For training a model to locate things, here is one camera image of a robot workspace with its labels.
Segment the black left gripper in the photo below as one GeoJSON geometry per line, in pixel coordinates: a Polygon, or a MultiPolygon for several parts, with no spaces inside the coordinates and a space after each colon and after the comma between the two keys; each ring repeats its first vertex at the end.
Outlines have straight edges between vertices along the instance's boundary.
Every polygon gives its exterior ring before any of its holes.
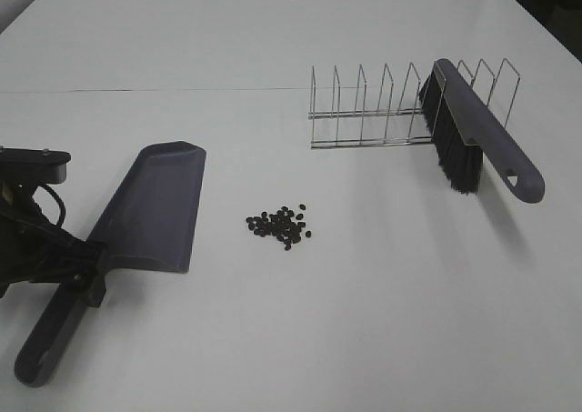
{"type": "Polygon", "coordinates": [[[58,206],[55,222],[36,203],[34,186],[1,184],[1,294],[20,282],[55,283],[87,306],[100,307],[106,285],[97,267],[108,259],[107,245],[83,241],[64,230],[64,201],[49,185],[38,187],[58,206]]]}

